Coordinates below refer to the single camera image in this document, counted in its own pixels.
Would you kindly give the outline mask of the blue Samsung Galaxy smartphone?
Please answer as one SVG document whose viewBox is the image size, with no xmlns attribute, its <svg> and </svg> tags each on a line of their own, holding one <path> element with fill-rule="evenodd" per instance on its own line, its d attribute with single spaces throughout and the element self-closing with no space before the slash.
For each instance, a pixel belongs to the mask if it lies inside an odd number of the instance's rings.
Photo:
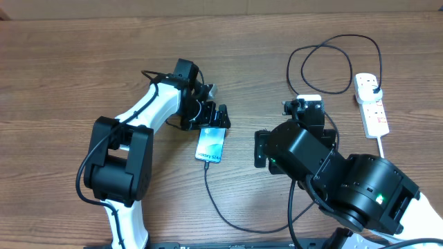
<svg viewBox="0 0 443 249">
<path fill-rule="evenodd" d="M 195 152 L 197 160 L 219 163 L 222 159 L 226 128 L 203 128 Z"/>
</svg>

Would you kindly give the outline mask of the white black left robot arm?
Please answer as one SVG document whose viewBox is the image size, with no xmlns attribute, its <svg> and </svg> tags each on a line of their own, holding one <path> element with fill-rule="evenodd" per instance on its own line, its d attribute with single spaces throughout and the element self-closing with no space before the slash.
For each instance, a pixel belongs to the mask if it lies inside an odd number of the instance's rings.
<svg viewBox="0 0 443 249">
<path fill-rule="evenodd" d="M 220 161 L 231 126 L 226 105 L 213 101 L 217 87 L 205 84 L 194 62 L 179 59 L 172 73 L 142 74 L 149 80 L 148 92 L 128 111 L 94 122 L 75 180 L 79 198 L 107 213 L 108 248 L 150 246 L 142 200 L 152 178 L 154 135 L 170 116 L 180 117 L 180 130 L 200 132 L 196 157 L 205 162 Z"/>
</svg>

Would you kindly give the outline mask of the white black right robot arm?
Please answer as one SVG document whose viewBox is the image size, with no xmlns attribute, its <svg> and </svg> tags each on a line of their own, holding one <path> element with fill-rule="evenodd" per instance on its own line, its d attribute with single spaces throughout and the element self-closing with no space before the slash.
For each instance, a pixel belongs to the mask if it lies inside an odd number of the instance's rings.
<svg viewBox="0 0 443 249">
<path fill-rule="evenodd" d="M 318 95 L 283 104 L 290 118 L 255 132 L 255 167 L 285 174 L 319 210 L 351 230 L 388 240 L 390 248 L 441 248 L 442 218 L 419 186 L 389 160 L 338 152 L 338 132 Z"/>
</svg>

